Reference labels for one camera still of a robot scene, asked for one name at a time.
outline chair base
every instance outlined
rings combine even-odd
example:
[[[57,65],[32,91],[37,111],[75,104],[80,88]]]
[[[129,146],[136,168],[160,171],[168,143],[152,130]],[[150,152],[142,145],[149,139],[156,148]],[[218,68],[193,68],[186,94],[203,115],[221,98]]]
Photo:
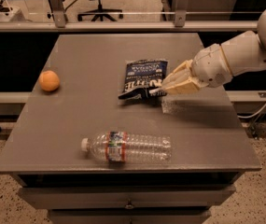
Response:
[[[83,21],[84,16],[90,16],[90,15],[95,14],[95,16],[93,17],[91,21],[97,21],[98,19],[100,19],[101,21],[104,21],[104,17],[111,21],[117,21],[111,15],[109,15],[108,12],[120,12],[121,13],[122,10],[121,9],[103,9],[101,1],[99,0],[98,2],[99,4],[98,4],[97,9],[77,14],[77,20]]]

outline cable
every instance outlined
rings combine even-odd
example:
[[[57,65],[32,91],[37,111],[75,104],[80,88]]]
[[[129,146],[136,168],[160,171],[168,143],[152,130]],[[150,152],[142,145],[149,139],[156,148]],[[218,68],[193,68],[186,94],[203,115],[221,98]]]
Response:
[[[65,9],[65,12],[67,11],[68,8],[70,8],[74,3],[76,3],[78,0],[74,0],[70,5],[68,5]]]
[[[250,115],[250,116],[238,116],[238,118],[240,118],[240,119],[251,119],[251,118],[255,117],[256,115],[258,115],[259,113],[261,113],[262,110],[263,110],[265,107],[266,107],[266,103],[263,105],[263,107],[262,107],[260,110],[258,110],[258,111],[257,111],[256,113],[254,113],[253,115]]]

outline drawer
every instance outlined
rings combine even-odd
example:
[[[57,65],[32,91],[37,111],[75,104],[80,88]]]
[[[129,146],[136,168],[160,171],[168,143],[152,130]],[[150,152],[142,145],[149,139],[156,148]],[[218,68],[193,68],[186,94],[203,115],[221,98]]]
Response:
[[[49,211],[53,224],[199,224],[210,217],[200,210],[69,210]]]
[[[22,188],[19,196],[35,209],[212,206],[235,192],[228,187]]]

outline black cable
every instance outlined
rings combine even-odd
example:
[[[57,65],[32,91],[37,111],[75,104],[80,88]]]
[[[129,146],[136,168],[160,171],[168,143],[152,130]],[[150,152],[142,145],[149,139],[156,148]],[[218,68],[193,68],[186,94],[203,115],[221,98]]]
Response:
[[[65,12],[67,11],[67,9],[68,8],[70,8],[74,3],[76,3],[78,0],[75,0],[75,1],[73,1],[70,5],[68,5],[67,7],[66,7],[66,9],[65,9]]]

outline gray tabletop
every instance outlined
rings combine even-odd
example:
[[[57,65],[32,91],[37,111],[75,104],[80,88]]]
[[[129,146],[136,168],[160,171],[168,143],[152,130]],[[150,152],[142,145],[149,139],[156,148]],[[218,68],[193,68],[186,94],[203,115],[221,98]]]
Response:
[[[123,102],[126,62],[164,58],[173,70],[203,47],[197,34],[60,35],[45,70],[61,87],[36,84],[0,156],[0,173],[258,170],[260,164],[222,87]],[[101,131],[170,135],[171,161],[113,165],[86,158],[80,143]]]

